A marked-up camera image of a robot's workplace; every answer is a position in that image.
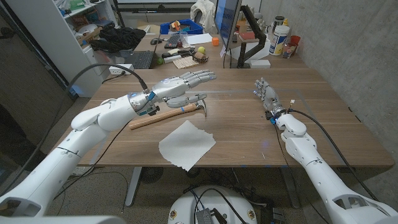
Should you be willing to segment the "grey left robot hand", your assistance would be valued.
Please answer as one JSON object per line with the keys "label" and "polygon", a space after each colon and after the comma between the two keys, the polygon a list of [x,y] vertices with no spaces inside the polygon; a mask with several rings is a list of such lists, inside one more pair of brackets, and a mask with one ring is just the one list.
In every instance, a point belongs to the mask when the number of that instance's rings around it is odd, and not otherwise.
{"label": "grey left robot hand", "polygon": [[150,90],[128,95],[134,111],[139,115],[153,116],[160,110],[155,103],[165,102],[169,108],[180,108],[204,100],[207,95],[199,93],[185,96],[186,91],[195,86],[216,79],[214,72],[200,70],[187,72],[179,77],[169,77],[155,84]]}

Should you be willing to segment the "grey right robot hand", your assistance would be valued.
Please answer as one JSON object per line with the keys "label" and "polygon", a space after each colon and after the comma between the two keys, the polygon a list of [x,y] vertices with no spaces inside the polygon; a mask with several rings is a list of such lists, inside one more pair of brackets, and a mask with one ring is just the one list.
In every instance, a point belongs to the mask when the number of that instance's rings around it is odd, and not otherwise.
{"label": "grey right robot hand", "polygon": [[257,90],[254,90],[253,93],[261,99],[263,107],[266,109],[266,118],[268,120],[273,119],[276,121],[285,114],[286,109],[280,103],[277,93],[265,79],[256,80],[255,86]]}

